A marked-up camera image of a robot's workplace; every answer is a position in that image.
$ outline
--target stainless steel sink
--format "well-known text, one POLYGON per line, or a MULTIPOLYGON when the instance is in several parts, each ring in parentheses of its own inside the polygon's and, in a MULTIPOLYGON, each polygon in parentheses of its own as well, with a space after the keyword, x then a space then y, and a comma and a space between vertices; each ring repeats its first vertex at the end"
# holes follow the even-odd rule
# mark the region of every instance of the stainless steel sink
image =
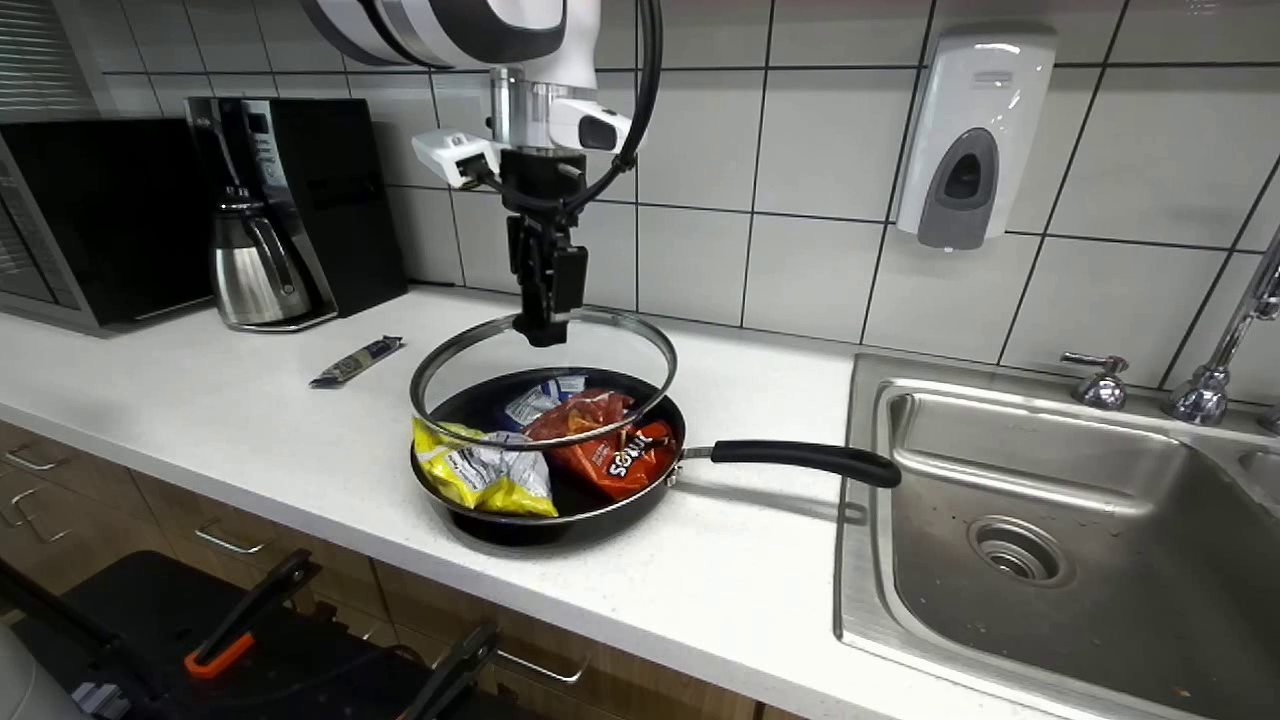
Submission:
POLYGON ((1062 716, 1280 716, 1276 441, 862 360, 842 637, 1062 716))

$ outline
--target pan handle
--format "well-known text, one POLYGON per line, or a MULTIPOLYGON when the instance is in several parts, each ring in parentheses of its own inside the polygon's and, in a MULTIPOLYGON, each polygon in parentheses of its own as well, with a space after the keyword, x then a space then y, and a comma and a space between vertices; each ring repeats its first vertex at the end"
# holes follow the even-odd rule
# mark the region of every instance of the pan handle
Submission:
POLYGON ((714 466, 795 466, 795 468, 853 475, 876 487, 897 487, 904 481, 904 472, 891 462, 862 447, 842 447, 842 446, 720 441, 714 446, 708 462, 714 466))

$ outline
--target kitchen counter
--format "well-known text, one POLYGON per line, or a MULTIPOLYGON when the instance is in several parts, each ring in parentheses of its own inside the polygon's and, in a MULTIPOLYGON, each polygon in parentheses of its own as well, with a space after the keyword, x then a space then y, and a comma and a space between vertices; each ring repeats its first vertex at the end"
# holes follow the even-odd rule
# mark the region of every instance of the kitchen counter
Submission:
MULTIPOLYGON (((113 339, 0 316, 0 421, 802 716, 1028 716, 834 637, 836 475, 686 466, 653 517, 594 549, 503 554, 454 532, 408 472, 408 376, 503 313, 420 287, 303 337, 194 313, 113 339), (390 334, 408 347, 339 392, 308 388, 390 334)), ((690 446, 846 441, 848 352, 664 328, 690 446)))

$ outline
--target frying pan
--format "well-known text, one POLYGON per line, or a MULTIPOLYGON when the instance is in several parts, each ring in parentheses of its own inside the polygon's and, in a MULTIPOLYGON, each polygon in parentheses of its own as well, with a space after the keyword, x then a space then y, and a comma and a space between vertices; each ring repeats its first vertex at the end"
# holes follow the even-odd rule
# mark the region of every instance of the frying pan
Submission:
MULTIPOLYGON (((570 370, 571 376, 587 376, 587 388, 615 388, 630 395, 656 395, 653 383, 604 374, 604 370, 570 370)), ((541 379, 563 376, 555 374, 514 374, 484 379, 454 402, 442 403, 435 415, 449 415, 469 429, 496 429, 496 414, 508 408, 519 392, 530 392, 541 379)), ((641 517, 647 517, 677 484, 679 462, 714 462, 714 466, 791 466, 791 468, 821 468, 848 481, 865 481, 874 487, 897 487, 900 468, 876 453, 842 447, 842 446, 791 446, 791 441, 720 441, 714 447, 686 447, 686 414, 673 395, 664 395, 647 421, 664 421, 673 429, 677 462, 669 472, 660 472, 647 487, 624 500, 602 495, 583 475, 571 475, 551 466, 551 500, 559 510, 555 522, 541 517, 501 517, 479 510, 454 505, 431 475, 411 462, 417 481, 431 493, 431 500, 454 517, 454 526, 477 540, 503 546, 503 549, 537 549, 537 546, 559 546, 571 536, 607 536, 641 517)))

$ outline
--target white tile wall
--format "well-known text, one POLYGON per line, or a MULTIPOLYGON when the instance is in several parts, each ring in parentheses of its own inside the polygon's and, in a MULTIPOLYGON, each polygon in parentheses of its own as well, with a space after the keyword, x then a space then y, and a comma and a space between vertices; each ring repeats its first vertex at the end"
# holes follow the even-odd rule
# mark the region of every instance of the white tile wall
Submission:
MULTIPOLYGON (((1263 0, 1128 0, 1125 21, 1119 3, 669 3, 669 71, 641 176, 624 176, 579 230, 594 247, 587 301, 967 360, 997 360, 1017 328, 1007 363, 1054 370, 1062 347, 1128 352, 1142 379, 1161 379, 1219 262, 1185 245, 1242 242, 1259 254, 1280 225, 1280 182, 1263 191, 1280 156, 1280 24, 1263 0), (997 24, 1054 28, 1069 64, 1057 69, 1012 213, 1025 236, 987 242, 975 257, 933 257, 888 231, 880 257, 912 87, 930 71, 916 69, 930 59, 923 43, 997 24), (1035 264, 1054 210, 1057 236, 1104 245, 1048 242, 1035 264)), ((92 87, 107 116, 184 116, 188 97, 208 93, 365 97, 408 274, 514 287, 501 199, 442 191, 408 145, 426 129, 484 133, 484 75, 348 64, 298 0, 55 9, 81 64, 100 71, 92 87)), ((602 97, 630 112, 631 0, 604 0, 598 59, 602 97)), ((1250 262, 1223 277, 1205 328, 1246 286, 1242 264, 1250 262)), ((1250 370, 1246 388, 1263 392, 1269 379, 1250 370)))
POLYGON ((1161 383, 1219 264, 1223 254, 1048 242, 1006 363, 1125 358, 1131 383, 1161 383))
POLYGON ((641 210, 641 313, 741 326, 747 217, 641 210))
POLYGON ((773 71, 755 210, 880 222, 907 103, 912 71, 773 71))
POLYGON ((885 236, 868 344, 993 363, 1028 286, 1035 242, 1000 236, 975 254, 935 254, 885 236))
POLYGON ((755 217, 747 328, 858 344, 865 334, 876 254, 880 225, 755 217))
POLYGON ((1118 59, 1131 64, 1276 64, 1280 3, 1269 0, 1131 0, 1118 59))
POLYGON ((777 0, 773 64, 916 64, 930 0, 777 0))
POLYGON ((1114 69, 1054 231, 1230 247, 1280 156, 1280 69, 1114 69))
POLYGON ((673 71, 641 156, 643 205, 753 210, 766 71, 673 71))
MULTIPOLYGON (((1171 388, 1181 388, 1216 347, 1219 334, 1230 328, 1246 287, 1253 286, 1257 257, 1237 257, 1216 286, 1185 358, 1176 360, 1176 374, 1167 376, 1171 388)), ((1237 347, 1231 363, 1231 395, 1263 402, 1280 408, 1280 334, 1272 326, 1253 326, 1246 334, 1246 344, 1237 347)))

